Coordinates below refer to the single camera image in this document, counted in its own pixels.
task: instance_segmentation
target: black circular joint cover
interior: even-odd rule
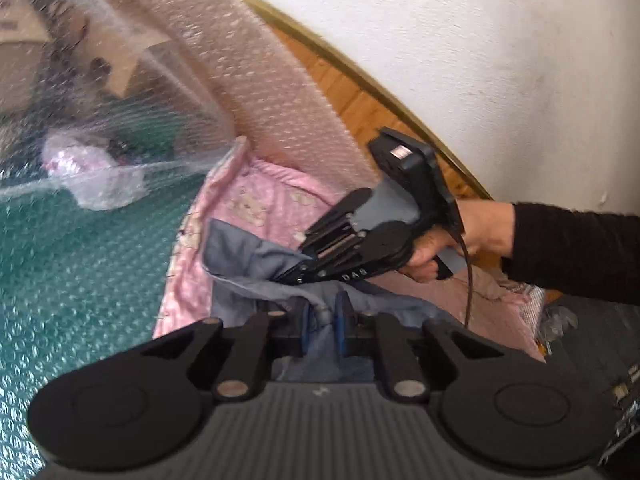
[[[579,466],[612,436],[612,410],[529,358],[476,360],[445,391],[440,415],[489,462],[539,472]]]
[[[155,357],[98,362],[47,384],[28,427],[47,460],[117,471],[154,462],[198,427],[202,402],[183,368]]]

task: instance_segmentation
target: black cable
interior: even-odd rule
[[[474,274],[471,268],[471,257],[469,257],[469,250],[466,247],[462,233],[451,230],[449,234],[462,249],[462,255],[465,257],[466,263],[466,311],[465,311],[465,328],[469,328],[469,321],[471,320],[471,302],[474,298]]]

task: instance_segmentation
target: black sleeve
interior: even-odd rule
[[[640,217],[516,204],[513,257],[502,268],[518,282],[640,304]]]

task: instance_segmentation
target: gray panel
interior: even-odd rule
[[[120,474],[50,465],[38,480],[508,480],[440,437],[426,412],[373,384],[269,383],[257,399],[219,407],[202,434],[164,462]],[[598,480],[591,469],[562,480]]]

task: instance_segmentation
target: human hand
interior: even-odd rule
[[[465,229],[462,238],[469,255],[484,250],[500,256],[511,256],[514,232],[512,204],[490,200],[458,200],[458,209]],[[435,280],[438,264],[433,259],[445,247],[454,247],[462,254],[456,241],[442,227],[430,229],[416,240],[414,255],[400,272],[419,283]]]

